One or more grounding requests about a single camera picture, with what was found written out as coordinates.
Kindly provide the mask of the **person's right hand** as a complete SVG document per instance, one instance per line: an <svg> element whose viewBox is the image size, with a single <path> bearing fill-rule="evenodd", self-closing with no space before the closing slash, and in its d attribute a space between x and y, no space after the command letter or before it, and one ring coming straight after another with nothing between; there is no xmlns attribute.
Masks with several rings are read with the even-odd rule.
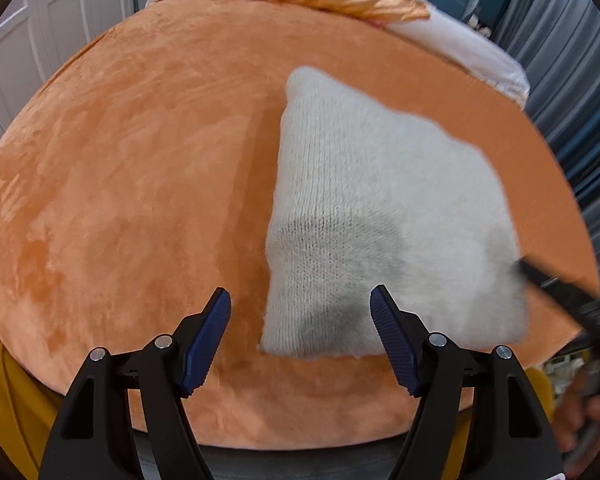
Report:
<svg viewBox="0 0 600 480"><path fill-rule="evenodd" d="M586 398L583 393L588 384L588 373L581 368L565 391L555 410L552 428L559 451L571 452L579 443L578 432L589 420L600 424L600 395ZM600 452L600 433L577 463L565 466L568 479L577 479Z"/></svg>

